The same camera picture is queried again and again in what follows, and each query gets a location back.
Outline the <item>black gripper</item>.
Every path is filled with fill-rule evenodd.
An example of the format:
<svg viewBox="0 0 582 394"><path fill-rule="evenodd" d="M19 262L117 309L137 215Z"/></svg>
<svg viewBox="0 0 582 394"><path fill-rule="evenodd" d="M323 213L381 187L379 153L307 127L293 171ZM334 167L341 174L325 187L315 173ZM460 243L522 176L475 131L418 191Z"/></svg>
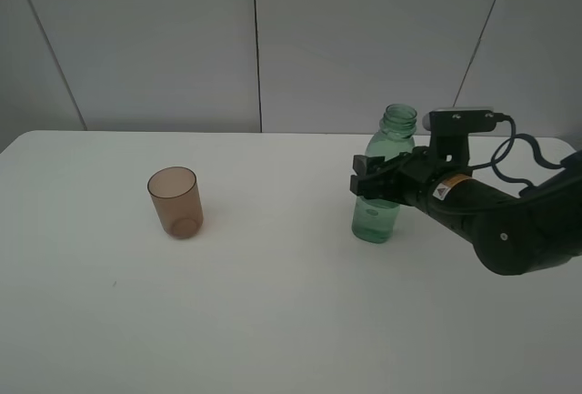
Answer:
<svg viewBox="0 0 582 394"><path fill-rule="evenodd" d="M412 152L401 152L387 159L384 156L355 155L350 177L350 192L367 200L385 200L428 211L432 188L444 175L455 169L453 160L435 157L428 146L417 146ZM395 171L390 178L361 177L383 171Z"/></svg>

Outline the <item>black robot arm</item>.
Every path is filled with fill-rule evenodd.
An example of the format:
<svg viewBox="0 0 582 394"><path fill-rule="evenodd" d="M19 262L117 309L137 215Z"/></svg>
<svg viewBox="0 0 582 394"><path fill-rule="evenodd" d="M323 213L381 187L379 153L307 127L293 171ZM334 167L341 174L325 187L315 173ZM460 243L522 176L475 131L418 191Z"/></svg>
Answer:
<svg viewBox="0 0 582 394"><path fill-rule="evenodd" d="M353 194L420 210L469 242L498 275L557 267L581 254L580 153L518 197L473 178L466 149L438 156L418 146L391 159L356 155L353 169Z"/></svg>

